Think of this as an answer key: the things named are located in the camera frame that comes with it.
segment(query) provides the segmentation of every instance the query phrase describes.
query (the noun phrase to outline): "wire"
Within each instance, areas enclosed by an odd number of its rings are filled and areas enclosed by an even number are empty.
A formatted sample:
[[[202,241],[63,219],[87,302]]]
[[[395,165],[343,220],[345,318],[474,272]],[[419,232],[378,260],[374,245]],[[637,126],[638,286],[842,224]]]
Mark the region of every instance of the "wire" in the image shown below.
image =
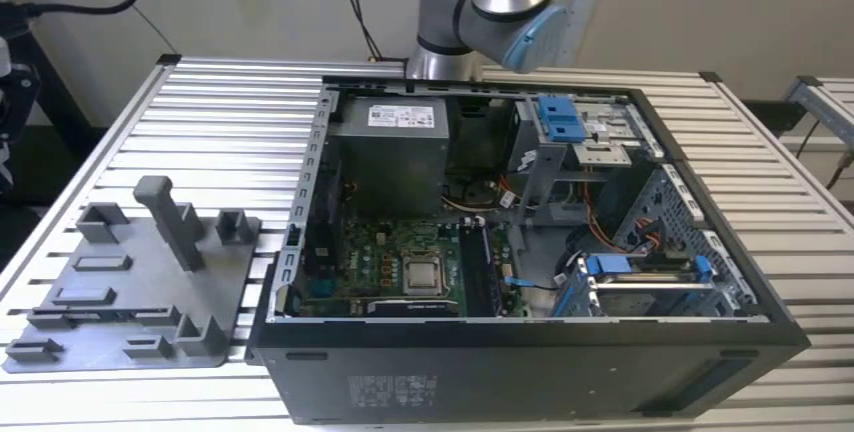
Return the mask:
[[[837,185],[840,181],[840,176],[842,175],[844,167],[837,167],[837,170],[833,173],[833,177],[830,177],[830,182],[828,182],[828,190],[833,189],[833,186]]]
[[[505,283],[507,285],[515,285],[517,287],[529,287],[531,289],[551,290],[551,291],[559,290],[558,287],[546,287],[546,286],[542,286],[542,285],[537,285],[530,280],[518,279],[515,277],[505,277]]]
[[[582,255],[582,251],[577,250],[575,253],[570,253],[569,250],[563,252],[561,258],[558,259],[558,263],[555,264],[555,277],[563,273],[565,270],[573,270],[571,264],[578,259],[578,256]]]
[[[503,175],[498,176],[498,185],[501,185],[505,188],[505,190],[507,190],[507,192],[510,192],[513,195],[517,195],[513,189],[510,188],[510,182],[507,182],[507,178]]]
[[[816,132],[816,129],[818,128],[818,119],[816,119],[816,123],[813,124],[813,127],[810,127],[810,131],[806,133],[806,136],[804,137],[804,142],[801,142],[801,147],[798,147],[798,152],[796,153],[796,159],[801,158],[801,152],[804,152],[804,148],[806,147],[806,143],[810,141],[810,137],[813,137],[813,132]]]
[[[654,222],[653,219],[650,219],[649,217],[641,217],[638,220],[635,220],[635,227],[638,227],[638,230],[641,231],[653,222]],[[646,234],[645,237],[653,243],[655,249],[658,249],[662,246],[662,236],[658,232],[651,232]]]
[[[39,17],[42,14],[64,12],[68,14],[84,15],[114,15],[128,10],[138,0],[124,0],[110,7],[86,7],[72,4],[23,4],[30,17]]]
[[[369,50],[371,52],[371,58],[378,60],[383,60],[383,53],[377,46],[377,42],[374,41],[374,37],[371,36],[371,32],[369,31],[367,26],[365,25],[365,18],[362,16],[362,3],[359,0],[350,0],[350,7],[353,8],[353,13],[357,16],[357,20],[359,21],[359,27],[362,28],[362,35],[365,36],[365,43],[369,46]]]
[[[473,212],[473,213],[478,213],[478,212],[491,212],[495,210],[495,207],[490,207],[490,208],[483,208],[481,206],[483,205],[491,205],[491,204],[458,204],[457,202],[454,202],[447,196],[442,196],[442,201],[451,207],[454,207],[457,210],[462,210],[463,212]]]
[[[172,42],[170,42],[170,39],[166,38],[166,35],[163,35],[163,32],[160,31],[160,29],[158,28],[158,26],[154,24],[154,22],[151,21],[151,19],[148,18],[148,16],[146,16],[146,14],[143,14],[143,11],[139,10],[139,7],[136,7],[136,5],[131,5],[131,7],[134,8],[134,10],[136,11],[136,13],[139,14],[139,16],[143,18],[143,20],[148,23],[148,25],[151,26],[151,28],[154,29],[155,33],[160,36],[160,38],[163,39],[163,42],[166,42],[167,47],[170,48],[170,50],[172,51],[174,54],[178,54],[178,49],[175,48],[175,46],[172,45]]]
[[[599,221],[597,220],[597,216],[593,213],[593,205],[590,200],[590,189],[587,188],[587,182],[582,183],[582,191],[585,194],[585,204],[587,205],[587,226],[590,227],[590,232],[594,237],[602,242],[603,245],[614,249],[615,251],[627,254],[629,251],[623,249],[619,245],[617,245],[611,239],[607,238],[607,234],[602,230],[602,226],[599,225]]]

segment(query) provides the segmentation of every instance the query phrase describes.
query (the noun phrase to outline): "metal frame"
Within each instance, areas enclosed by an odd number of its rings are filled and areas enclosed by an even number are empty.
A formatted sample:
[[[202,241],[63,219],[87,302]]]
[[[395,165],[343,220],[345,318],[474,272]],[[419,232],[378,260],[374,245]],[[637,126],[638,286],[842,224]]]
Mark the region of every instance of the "metal frame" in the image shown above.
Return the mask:
[[[786,94],[854,149],[854,80],[798,77]]]
[[[662,194],[662,201],[655,203],[654,194]],[[686,250],[691,256],[703,255],[713,263],[717,273],[722,274],[727,285],[715,300],[706,300],[703,308],[711,308],[717,303],[727,310],[731,316],[738,304],[734,297],[750,294],[750,287],[738,266],[733,261],[729,251],[722,245],[718,234],[711,230],[695,228],[706,223],[706,217],[699,211],[697,201],[677,174],[671,165],[663,165],[661,171],[654,171],[643,186],[643,190],[626,215],[626,220],[614,234],[618,243],[626,243],[626,236],[634,230],[635,220],[643,216],[662,217],[670,234],[677,234],[686,242]]]
[[[8,47],[15,62],[35,68],[42,81],[36,102],[54,125],[68,152],[74,155],[76,163],[80,164],[96,145],[96,134],[66,87],[66,82],[32,33],[10,39]]]
[[[521,107],[525,109],[533,108],[531,105],[531,97],[535,94],[617,94],[626,96],[631,100],[634,100],[635,104],[641,108],[639,111],[635,110],[635,113],[642,115],[642,118],[638,117],[639,124],[647,128],[647,132],[650,135],[657,135],[658,139],[653,141],[655,148],[654,151],[658,150],[661,152],[661,146],[658,146],[659,142],[662,144],[667,144],[666,154],[673,160],[673,165],[663,166],[663,173],[667,174],[666,178],[673,182],[674,189],[677,186],[681,186],[685,189],[683,193],[679,193],[679,196],[687,197],[683,199],[686,201],[686,209],[693,209],[694,213],[699,211],[705,212],[705,218],[702,221],[702,228],[717,227],[714,231],[709,230],[697,230],[693,231],[697,234],[698,238],[703,242],[703,248],[698,250],[693,250],[697,255],[706,255],[710,257],[713,261],[715,261],[718,265],[719,271],[723,273],[729,271],[727,276],[731,277],[731,286],[729,287],[730,292],[735,294],[737,297],[754,295],[751,292],[751,287],[747,285],[743,275],[739,271],[739,267],[746,270],[746,273],[750,273],[751,283],[754,284],[754,288],[757,289],[756,295],[760,296],[765,303],[764,305],[764,313],[768,314],[772,318],[772,321],[776,323],[790,322],[790,318],[785,311],[782,311],[781,304],[778,304],[778,298],[769,294],[768,283],[762,280],[761,274],[758,272],[758,267],[749,260],[746,251],[743,250],[743,245],[741,241],[735,238],[733,231],[729,227],[721,227],[725,224],[725,220],[721,216],[721,211],[714,206],[714,203],[709,199],[709,193],[703,189],[698,188],[697,185],[697,176],[694,171],[690,168],[683,167],[685,161],[685,153],[679,144],[675,142],[671,133],[667,131],[661,117],[658,116],[655,109],[649,105],[649,101],[643,95],[643,92],[639,89],[618,89],[614,87],[570,87],[570,86],[538,86],[537,84],[529,84],[525,86],[519,86],[518,84],[511,83],[497,83],[497,84],[483,84],[478,87],[471,87],[470,83],[466,82],[451,82],[451,81],[415,81],[415,80],[371,80],[371,79],[351,79],[342,78],[341,80],[335,77],[329,78],[324,81],[324,88],[320,91],[318,109],[316,109],[316,117],[312,125],[312,134],[308,140],[307,151],[306,151],[306,159],[303,163],[303,167],[300,170],[300,180],[296,184],[296,199],[294,201],[294,213],[291,216],[291,221],[288,225],[288,232],[286,238],[286,245],[283,247],[282,256],[283,259],[279,260],[276,264],[276,273],[272,275],[270,280],[272,280],[272,296],[270,298],[270,303],[267,306],[267,322],[268,323],[323,323],[327,321],[331,322],[366,322],[366,323],[382,323],[382,322],[405,322],[413,324],[421,324],[423,320],[421,319],[365,319],[365,318],[335,318],[334,320],[327,320],[326,318],[318,317],[288,317],[283,316],[283,299],[288,294],[288,289],[291,283],[295,281],[295,268],[296,264],[300,264],[300,254],[302,248],[304,246],[304,230],[307,227],[306,217],[310,213],[310,202],[311,197],[316,194],[314,189],[316,182],[316,171],[320,163],[320,156],[323,153],[323,144],[326,140],[326,126],[329,122],[329,117],[331,111],[335,110],[335,105],[339,100],[341,91],[359,91],[365,90],[367,93],[374,93],[374,90],[381,88],[390,96],[401,96],[407,97],[410,94],[418,97],[443,97],[446,95],[455,96],[479,96],[486,95],[489,97],[507,97],[514,98],[519,101],[525,99]],[[522,205],[527,205],[527,200],[531,195],[531,188],[539,189],[537,192],[542,196],[549,196],[549,192],[553,187],[553,183],[555,181],[555,177],[558,174],[558,168],[563,163],[563,156],[567,153],[567,144],[550,142],[545,139],[545,131],[541,128],[541,124],[535,121],[535,127],[538,129],[538,135],[541,137],[541,145],[539,145],[539,154],[538,159],[535,160],[533,171],[530,174],[529,180],[533,182],[533,187],[526,187],[526,192],[522,197]],[[593,141],[586,140],[583,144],[593,143]],[[646,202],[647,198],[641,197],[638,202]],[[518,213],[513,213],[514,223],[522,223],[522,217]],[[631,220],[627,223],[634,223],[634,218],[631,215],[629,216]],[[686,220],[698,222],[697,217],[691,217]],[[535,225],[551,225],[551,221],[538,223],[534,221]],[[449,318],[449,319],[434,319],[437,322],[465,322],[465,323],[486,323],[494,322],[495,324],[510,324],[514,322],[530,323],[537,321],[549,321],[553,322],[553,318],[511,318],[502,317],[498,319],[487,319],[487,318]],[[697,320],[698,322],[707,322],[711,320],[710,318],[691,318],[690,320]],[[304,342],[306,339],[314,344],[315,347],[322,347],[324,343],[324,338],[331,334],[322,334],[322,337],[318,337],[318,332],[307,334],[314,335],[315,337],[308,338],[296,338],[298,335],[307,331],[308,329],[300,329],[300,331],[292,333],[283,333],[278,331],[272,333],[276,339],[274,340],[280,344],[280,346],[286,346],[288,340],[292,338],[296,342]],[[667,343],[669,335],[663,334],[659,336],[659,340],[662,343]],[[797,343],[797,334],[790,336],[789,339],[792,343]]]
[[[266,267],[291,202],[294,129],[311,122],[320,76],[399,77],[399,64],[322,64],[184,58],[158,67],[6,272],[0,274],[0,344],[23,329],[79,241],[66,228],[90,200],[122,199],[142,168],[168,171],[176,193],[256,212],[266,230],[220,368],[72,374],[0,374],[0,424],[55,424],[87,431],[146,428],[180,419],[184,432],[288,428],[288,412],[264,369],[243,363]],[[641,88],[674,133],[687,165],[709,188],[813,348],[695,420],[646,420],[611,428],[850,430],[854,424],[854,278],[852,218],[741,102],[695,73],[545,69],[518,76],[486,68],[497,82]],[[792,212],[797,203],[806,212]],[[44,414],[34,404],[51,403]],[[594,430],[595,423],[471,424],[471,430]]]
[[[274,274],[267,278],[274,284],[266,311],[267,323],[260,324],[258,333],[254,330],[255,337],[250,346],[262,357],[286,405],[299,414],[296,423],[322,425],[334,422],[519,421],[535,420],[537,417],[549,420],[567,419],[571,417],[566,398],[574,397],[579,390],[586,391],[590,387],[595,387],[598,393],[610,400],[603,405],[598,400],[591,401],[590,397],[585,400],[575,398],[571,415],[579,418],[697,416],[809,346],[804,332],[794,324],[780,297],[773,293],[745,246],[711,201],[709,191],[702,188],[695,172],[686,166],[682,146],[639,89],[533,83],[485,83],[473,87],[470,83],[450,81],[350,78],[345,78],[339,84],[335,78],[330,78],[329,88],[322,89],[320,97],[335,90],[374,93],[378,88],[389,95],[401,97],[410,94],[482,95],[514,99],[530,98],[538,94],[614,94],[627,97],[637,105],[642,119],[665,149],[673,163],[671,172],[681,177],[694,203],[703,211],[706,223],[715,231],[707,240],[713,244],[717,242],[717,254],[713,257],[706,251],[703,253],[710,258],[722,257],[722,264],[723,258],[733,264],[727,277],[731,277],[730,282],[737,289],[741,288],[739,285],[743,286],[737,297],[749,298],[745,303],[753,304],[750,314],[765,315],[769,320],[749,320],[747,323],[733,324],[737,319],[726,317],[690,317],[681,321],[671,321],[670,317],[621,317],[619,321],[598,317],[290,317],[284,316],[282,310],[272,309],[282,304],[280,298],[287,296],[290,289],[290,281],[286,281],[282,274]],[[330,102],[329,98],[319,102],[320,119],[330,113]],[[311,152],[318,162],[320,152],[319,147]],[[559,164],[566,145],[555,152],[559,154],[553,163]],[[539,157],[537,162],[534,173],[539,168]],[[307,170],[308,165],[307,155],[298,190],[304,191],[303,195],[312,196],[316,193],[314,170]],[[308,209],[299,214],[300,217],[307,215]],[[292,234],[291,229],[287,242],[291,242]],[[286,250],[286,260],[291,256],[292,252]],[[291,263],[299,264],[299,257]],[[626,284],[607,284],[599,288],[605,291],[626,287]],[[635,289],[638,287],[641,286],[637,284],[631,286]],[[659,284],[657,287],[674,285]],[[711,285],[685,286],[690,287],[714,290]],[[521,352],[509,354],[509,346],[517,347]],[[471,355],[473,348],[479,350],[477,356]],[[433,367],[419,364],[418,357],[427,352],[437,357]],[[322,359],[306,358],[296,362],[292,356],[303,354],[322,356]],[[551,362],[555,354],[565,356],[566,360]],[[602,359],[605,362],[591,358],[574,360],[581,359],[583,354],[607,359]],[[738,364],[727,358],[733,354],[741,357]],[[525,366],[518,365],[522,356],[527,357]],[[515,378],[514,384],[527,390],[526,401],[519,402],[506,395],[486,398],[489,394],[483,393],[501,388],[506,378],[501,374],[485,374],[487,371],[481,370],[485,363],[491,364],[495,370],[517,369],[525,372],[525,376]],[[655,383],[662,377],[667,379],[643,390],[630,391],[631,387],[623,381],[614,380],[614,375],[609,372],[613,367],[631,370],[633,383]],[[419,373],[434,377],[434,383],[439,384],[437,394],[445,397],[430,408],[407,407],[411,401],[405,401],[398,407],[349,408],[351,401],[358,401],[363,394],[371,397],[366,392],[371,389],[361,391],[351,383],[353,395],[331,392],[347,389],[347,379],[353,380],[354,376],[367,377],[371,384],[378,378],[391,377],[397,387],[399,378]],[[553,374],[573,377],[573,385],[542,381],[542,377]],[[454,406],[454,400],[449,399],[462,399],[461,390],[467,390],[473,397],[485,397],[482,400],[471,400],[465,410]]]

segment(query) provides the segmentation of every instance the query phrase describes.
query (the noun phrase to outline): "slotted metal table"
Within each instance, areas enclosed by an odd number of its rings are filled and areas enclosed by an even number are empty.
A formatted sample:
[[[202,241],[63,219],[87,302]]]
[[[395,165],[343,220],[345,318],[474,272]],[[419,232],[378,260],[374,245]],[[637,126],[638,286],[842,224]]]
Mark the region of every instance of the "slotted metal table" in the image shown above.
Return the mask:
[[[801,76],[786,101],[797,102],[854,149],[854,79]]]
[[[0,350],[20,335],[26,311],[40,303],[80,240],[74,223],[82,207],[114,201],[128,215],[144,215],[132,187],[140,176],[164,174],[175,199],[192,201],[199,215],[242,207],[264,221],[230,361],[212,369],[0,371],[0,426],[87,432],[298,428],[266,369],[243,363],[260,280],[283,239],[322,76],[401,74],[399,64],[183,58],[156,66],[0,274]],[[643,89],[813,348],[694,421],[387,428],[853,430],[854,218],[726,86],[697,73],[543,69],[519,76],[489,68],[485,75],[497,82]]]

